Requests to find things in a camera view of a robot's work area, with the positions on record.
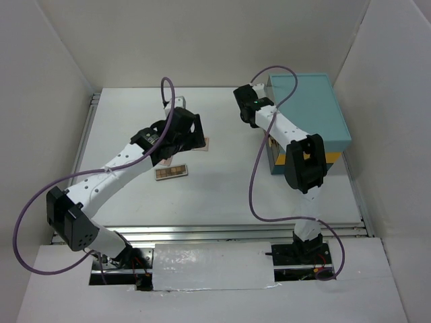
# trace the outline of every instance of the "yellow tape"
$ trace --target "yellow tape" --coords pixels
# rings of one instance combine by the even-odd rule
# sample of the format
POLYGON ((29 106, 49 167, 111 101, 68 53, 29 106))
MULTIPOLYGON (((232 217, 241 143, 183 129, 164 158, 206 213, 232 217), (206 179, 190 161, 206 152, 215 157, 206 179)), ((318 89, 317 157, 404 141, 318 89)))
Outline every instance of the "yellow tape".
MULTIPOLYGON (((341 156, 341 153, 326 153, 325 156, 326 156, 327 164, 334 164, 337 161, 337 159, 339 158, 339 156, 341 156)), ((309 157, 310 157, 310 155, 308 155, 306 153, 304 154, 304 159, 307 159, 309 157)), ((277 160, 275 161, 275 164, 276 165, 284 165, 285 162, 286 162, 286 155, 283 153, 283 154, 278 155, 277 160)))

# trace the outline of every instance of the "teal box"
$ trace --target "teal box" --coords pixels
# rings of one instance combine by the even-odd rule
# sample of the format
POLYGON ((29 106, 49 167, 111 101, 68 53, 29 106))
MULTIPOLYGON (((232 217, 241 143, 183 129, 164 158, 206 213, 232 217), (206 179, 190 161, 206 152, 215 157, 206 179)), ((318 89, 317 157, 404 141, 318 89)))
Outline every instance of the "teal box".
MULTIPOLYGON (((328 75, 325 73, 301 73, 295 94, 284 102, 279 111, 297 127, 323 138, 328 168, 341 156, 352 142, 343 114, 339 108, 328 75)), ((276 104, 294 88, 291 74, 270 74, 267 95, 276 104)), ((286 160, 285 147, 273 139, 267 143, 271 174, 283 174, 286 160)))

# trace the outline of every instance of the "white tape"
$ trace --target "white tape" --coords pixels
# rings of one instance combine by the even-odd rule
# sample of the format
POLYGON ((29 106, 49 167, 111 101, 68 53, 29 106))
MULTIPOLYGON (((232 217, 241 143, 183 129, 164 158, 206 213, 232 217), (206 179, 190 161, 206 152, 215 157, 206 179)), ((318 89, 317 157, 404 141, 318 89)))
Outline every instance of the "white tape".
POLYGON ((155 291, 275 287, 269 242, 156 244, 155 291))

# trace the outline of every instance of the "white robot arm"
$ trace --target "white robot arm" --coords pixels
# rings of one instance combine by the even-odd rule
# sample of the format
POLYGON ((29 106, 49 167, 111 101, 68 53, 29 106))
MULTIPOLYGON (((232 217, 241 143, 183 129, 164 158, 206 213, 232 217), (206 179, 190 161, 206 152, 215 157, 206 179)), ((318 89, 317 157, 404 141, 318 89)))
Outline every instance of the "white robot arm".
MULTIPOLYGON (((185 107, 183 97, 175 98, 170 128, 159 148, 148 158, 133 166, 112 171, 118 166, 138 160, 152 148, 164 130, 165 120, 140 130, 100 173, 91 175, 64 191, 56 186, 47 193, 48 222, 73 251, 89 248, 123 264, 129 263, 130 258, 141 258, 139 250, 134 250, 120 234, 106 229, 92 218, 110 197, 162 159, 168 159, 177 152, 205 147, 200 117, 185 107)), ((168 116, 170 104, 164 111, 168 116)))
MULTIPOLYGON (((281 114, 267 97, 263 83, 239 87, 234 95, 240 107, 241 120, 249 123, 252 128, 267 131, 274 114, 277 114, 269 134, 286 150, 286 181, 290 187, 300 191, 300 202, 294 216, 318 217, 317 199, 323 177, 327 174, 321 136, 308 134, 281 114)), ((319 248, 323 243, 319 223, 296 220, 294 243, 298 247, 298 253, 302 255, 319 248)))

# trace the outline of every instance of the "cable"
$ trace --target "cable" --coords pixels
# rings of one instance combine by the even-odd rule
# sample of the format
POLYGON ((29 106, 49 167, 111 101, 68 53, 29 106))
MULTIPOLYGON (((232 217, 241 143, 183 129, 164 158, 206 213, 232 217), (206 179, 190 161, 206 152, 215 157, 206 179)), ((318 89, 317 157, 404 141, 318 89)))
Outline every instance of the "cable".
MULTIPOLYGON (((162 88, 162 93, 163 93, 163 85, 164 82, 167 81, 169 83, 170 86, 170 91, 172 94, 172 105, 171 105, 171 109, 169 112, 169 116, 168 116, 168 120, 166 121, 166 126, 163 129, 162 134, 160 135, 160 138, 157 140, 157 143, 151 147, 151 149, 149 149, 148 151, 146 151, 146 153, 136 159, 135 161, 132 161, 131 163, 125 164, 125 165, 121 165, 121 166, 116 166, 116 167, 112 167, 110 170, 112 170, 113 172, 117 171, 117 170, 124 170, 125 168, 134 166, 140 162, 142 162, 145 158, 147 158, 148 156, 150 156, 153 151, 155 151, 160 144, 163 142, 163 139, 166 136, 166 133, 168 132, 168 129, 170 127, 170 123, 172 122, 172 116, 174 115, 174 109, 175 109, 175 88, 174 88, 174 84, 173 82, 168 78, 168 77, 163 77, 162 78, 162 83, 161 83, 161 88, 162 88)), ((96 170, 85 170, 82 172, 77 172, 74 174, 70 174, 64 177, 61 177, 57 180, 54 180, 53 182, 45 185, 44 187, 42 187, 38 192, 36 192, 36 194, 34 194, 30 200, 24 205, 24 208, 21 210, 20 215, 18 215, 18 218, 16 220, 15 223, 15 227, 13 229, 13 237, 12 237, 12 247, 13 247, 13 253, 15 254, 15 257, 17 258, 18 262, 21 264, 21 266, 23 266, 25 269, 27 269, 28 271, 30 271, 31 273, 34 274, 38 274, 38 275, 58 275, 61 273, 65 273, 67 271, 70 271, 71 269, 75 268, 77 265, 81 264, 90 254, 86 254, 83 258, 79 259, 77 262, 75 262, 74 264, 71 264, 70 266, 63 268, 63 269, 59 269, 57 271, 40 271, 38 269, 35 269, 33 267, 31 267, 29 264, 27 264, 24 259, 21 257, 20 251, 18 250, 18 230, 20 229, 20 224, 22 222, 22 219, 24 218, 24 215, 26 214, 28 208, 30 207, 30 205, 46 190, 48 190, 49 188, 51 188, 52 186, 63 182, 65 180, 74 178, 74 177, 78 177, 78 176, 83 176, 83 175, 89 175, 89 174, 97 174, 97 173, 104 173, 105 169, 100 168, 100 169, 96 169, 96 170)))
MULTIPOLYGON (((278 111, 279 107, 286 102, 287 100, 289 100, 295 93, 296 88, 298 87, 298 76, 296 76, 295 72, 293 72, 293 70, 291 70, 289 67, 285 67, 285 66, 281 66, 281 65, 273 65, 273 66, 269 66, 261 71, 259 71, 252 79, 251 79, 251 83, 258 77, 260 76, 260 74, 262 74, 263 72, 267 71, 268 69, 274 69, 274 68, 279 68, 279 69, 285 69, 286 71, 289 71, 294 79, 295 79, 295 86, 293 88, 293 90, 289 93, 288 96, 286 96, 282 101, 279 102, 279 104, 277 104, 277 106, 275 107, 275 109, 278 111)), ((256 161, 255 161, 255 165, 253 167, 253 171, 251 173, 251 178, 250 178, 250 185, 248 187, 248 205, 250 207, 250 211, 253 214, 253 216, 258 219, 259 221, 262 222, 280 222, 280 221, 291 221, 291 220, 310 220, 310 221, 316 221, 319 222, 320 224, 323 224, 335 237, 335 239, 337 239, 339 246, 341 248, 341 264, 339 265, 338 271, 333 274, 332 276, 328 277, 328 278, 320 278, 318 274, 320 274, 323 271, 330 271, 330 268, 326 268, 323 270, 320 270, 317 274, 316 274, 316 279, 320 280, 320 281, 330 281, 331 279, 335 279, 337 278, 337 276, 340 274, 340 272, 343 270, 344 267, 344 262, 345 262, 345 250, 344 250, 344 245, 343 242, 341 241, 341 239, 339 238, 339 236, 337 235, 337 233, 335 232, 335 230, 329 226, 329 224, 327 224, 326 222, 317 219, 315 217, 281 217, 279 219, 265 219, 263 217, 260 217, 256 214, 255 212, 255 208, 253 207, 253 185, 255 183, 255 176, 256 176, 256 172, 257 172, 257 166, 259 165, 259 161, 261 159, 262 156, 262 151, 265 148, 265 144, 266 142, 268 142, 268 138, 269 138, 269 133, 271 131, 271 128, 275 122, 275 118, 277 116, 277 113, 274 113, 271 122, 269 123, 268 129, 265 131, 265 136, 263 137, 262 140, 262 144, 259 148, 259 152, 257 153, 257 157, 256 157, 256 161)))
POLYGON ((135 272, 135 262, 134 262, 134 259, 132 259, 132 272, 133 272, 133 276, 135 277, 135 284, 137 285, 137 276, 136 276, 136 272, 135 272))
POLYGON ((100 252, 97 252, 97 255, 99 258, 100 275, 102 276, 103 283, 107 285, 108 283, 106 282, 106 279, 105 279, 105 273, 103 272, 102 254, 100 252))

